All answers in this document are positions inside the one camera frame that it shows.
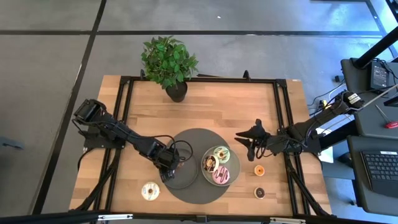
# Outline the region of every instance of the black desk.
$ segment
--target black desk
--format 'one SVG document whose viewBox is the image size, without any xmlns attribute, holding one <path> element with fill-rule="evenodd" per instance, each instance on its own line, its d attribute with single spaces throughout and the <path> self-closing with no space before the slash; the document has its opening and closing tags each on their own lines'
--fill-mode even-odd
<svg viewBox="0 0 398 224">
<path fill-rule="evenodd" d="M 398 198 L 387 197 L 371 191 L 361 158 L 361 151 L 398 150 L 398 140 L 348 136 L 347 143 L 355 174 L 356 199 L 358 206 L 367 212 L 398 216 Z"/>
<path fill-rule="evenodd" d="M 398 74 L 398 64 L 390 65 L 391 70 Z M 345 78 L 347 89 L 355 93 L 361 93 L 368 88 L 369 71 L 368 69 L 357 69 L 351 63 L 351 60 L 344 59 L 341 61 L 341 69 Z M 395 95 L 396 90 L 391 90 L 386 96 Z M 360 97 L 365 101 L 369 101 L 377 96 L 376 93 L 363 93 Z M 380 112 L 374 105 L 378 105 L 380 109 L 389 117 L 390 120 L 398 120 L 398 108 L 392 106 L 384 106 L 386 98 L 380 98 L 370 104 L 359 113 L 355 114 L 355 120 L 351 121 L 337 130 L 331 132 L 324 138 L 320 139 L 321 148 L 326 149 L 342 140 L 347 136 L 366 136 L 374 138 L 398 139 L 398 128 L 386 129 L 384 125 L 386 120 L 381 116 Z"/>
</svg>

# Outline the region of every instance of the small orange donut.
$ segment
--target small orange donut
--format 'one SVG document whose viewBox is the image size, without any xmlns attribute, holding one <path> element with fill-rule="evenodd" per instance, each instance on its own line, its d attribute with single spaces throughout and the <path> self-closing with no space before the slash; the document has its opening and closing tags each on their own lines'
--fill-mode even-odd
<svg viewBox="0 0 398 224">
<path fill-rule="evenodd" d="M 265 170 L 264 170 L 263 166 L 257 165 L 257 166 L 254 168 L 254 173 L 255 173 L 257 176 L 261 177 L 262 175 L 264 175 Z"/>
</svg>

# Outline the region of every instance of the wooden tabletop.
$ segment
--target wooden tabletop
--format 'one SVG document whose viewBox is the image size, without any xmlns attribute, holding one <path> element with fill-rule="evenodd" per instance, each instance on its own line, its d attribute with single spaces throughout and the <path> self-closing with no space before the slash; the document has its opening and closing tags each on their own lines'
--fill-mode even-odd
<svg viewBox="0 0 398 224">
<path fill-rule="evenodd" d="M 98 100 L 112 113 L 120 76 L 104 76 Z M 294 122 L 308 119 L 302 83 L 287 80 Z M 206 128 L 219 134 L 238 155 L 241 173 L 226 193 L 214 202 L 196 205 L 174 197 L 162 183 L 158 170 L 127 144 L 121 154 L 112 201 L 112 212 L 179 213 L 208 215 L 292 215 L 289 187 L 283 155 L 265 157 L 249 162 L 247 149 L 234 140 L 235 133 L 248 130 L 256 118 L 262 120 L 266 131 L 276 134 L 279 127 L 275 98 L 271 84 L 188 82 L 188 93 L 181 103 L 174 103 L 154 82 L 134 82 L 127 125 L 143 136 L 168 134 L 175 136 L 190 128 Z M 123 112 L 123 96 L 119 118 Z M 280 99 L 287 124 L 283 98 Z M 169 139 L 160 138 L 165 144 Z M 70 208 L 76 208 L 93 190 L 103 161 L 104 149 L 95 149 L 82 160 L 73 191 Z M 318 159 L 301 155 L 305 184 L 317 202 L 331 212 L 325 182 Z M 254 167 L 262 165 L 266 173 L 254 175 Z M 142 186 L 153 181 L 159 184 L 160 195 L 151 202 L 141 196 Z M 259 200 L 254 189 L 262 187 L 266 196 Z M 104 207 L 107 186 L 101 201 Z M 303 212 L 299 188 L 296 187 L 298 210 Z"/>
</svg>

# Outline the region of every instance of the electronic device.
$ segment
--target electronic device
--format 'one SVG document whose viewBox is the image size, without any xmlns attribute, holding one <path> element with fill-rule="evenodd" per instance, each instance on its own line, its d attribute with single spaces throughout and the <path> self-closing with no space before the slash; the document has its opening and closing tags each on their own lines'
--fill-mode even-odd
<svg viewBox="0 0 398 224">
<path fill-rule="evenodd" d="M 361 152 L 371 190 L 389 197 L 398 197 L 398 152 Z"/>
<path fill-rule="evenodd" d="M 375 93 L 382 93 L 381 88 L 389 87 L 390 84 L 390 72 L 386 68 L 384 62 L 374 61 L 369 64 L 369 86 L 368 90 L 374 90 Z"/>
<path fill-rule="evenodd" d="M 124 139 L 131 143 L 140 155 L 152 161 L 159 169 L 160 177 L 163 182 L 174 178 L 174 170 L 180 162 L 180 157 L 175 144 L 169 148 L 153 137 L 140 136 L 125 124 L 115 120 L 111 114 L 106 111 L 103 103 L 97 100 L 85 100 L 74 113 L 78 124 L 92 126 L 99 129 L 99 135 L 109 141 Z M 80 131 L 85 138 L 89 134 L 86 131 Z"/>
</svg>

